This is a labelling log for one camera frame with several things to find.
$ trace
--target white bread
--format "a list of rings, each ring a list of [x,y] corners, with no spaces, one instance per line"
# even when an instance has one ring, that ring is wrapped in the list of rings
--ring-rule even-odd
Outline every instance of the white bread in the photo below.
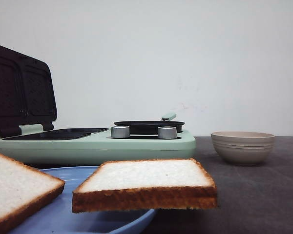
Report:
[[[0,234],[50,203],[65,182],[0,154]]]
[[[106,162],[73,191],[72,201],[74,213],[216,206],[216,185],[193,158]]]

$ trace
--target bread crust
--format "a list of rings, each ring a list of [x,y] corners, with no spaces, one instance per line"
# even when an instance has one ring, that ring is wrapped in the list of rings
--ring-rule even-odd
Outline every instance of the bread crust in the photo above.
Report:
[[[58,195],[60,195],[63,192],[65,181],[59,178],[56,178],[54,176],[51,176],[49,174],[43,173],[27,165],[24,165],[22,162],[16,161],[2,154],[0,154],[0,157],[3,157],[14,163],[17,163],[23,166],[26,170],[31,170],[36,173],[43,174],[44,176],[48,176],[52,179],[56,179],[59,182],[61,182],[60,185],[54,188],[53,190],[32,199],[31,201],[27,202],[26,204],[19,207],[18,209],[15,209],[13,212],[0,218],[0,234],[4,234],[4,233],[7,233],[9,230],[13,229],[14,227],[18,226],[19,224],[21,224],[25,219],[27,219],[29,216],[39,211],[41,208],[43,208],[47,204],[51,203]]]
[[[120,190],[102,190],[81,193],[79,190],[95,174],[73,191],[72,211],[74,213],[137,209],[209,209],[217,206],[217,189],[212,177],[202,165],[191,158],[210,181],[210,186],[146,187]]]

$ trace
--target ceramic bowl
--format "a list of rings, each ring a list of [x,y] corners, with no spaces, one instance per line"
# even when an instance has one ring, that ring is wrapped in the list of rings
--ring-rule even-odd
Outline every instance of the ceramic bowl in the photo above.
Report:
[[[242,165],[264,161],[274,145],[274,135],[267,133],[215,132],[211,134],[211,139],[223,160]]]

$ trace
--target plate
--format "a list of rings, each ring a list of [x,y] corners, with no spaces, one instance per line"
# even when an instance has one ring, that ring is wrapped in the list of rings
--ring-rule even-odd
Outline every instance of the plate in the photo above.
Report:
[[[72,213],[72,192],[98,167],[63,167],[41,171],[65,180],[63,193],[29,217],[10,234],[136,234],[151,222],[156,211]]]

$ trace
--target silver knob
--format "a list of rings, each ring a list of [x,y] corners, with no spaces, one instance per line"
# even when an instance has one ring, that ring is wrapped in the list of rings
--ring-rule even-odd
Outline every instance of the silver knob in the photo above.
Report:
[[[130,137],[129,126],[113,126],[111,128],[112,138],[128,138]]]
[[[159,139],[176,139],[177,138],[177,129],[176,127],[158,127],[158,135]]]

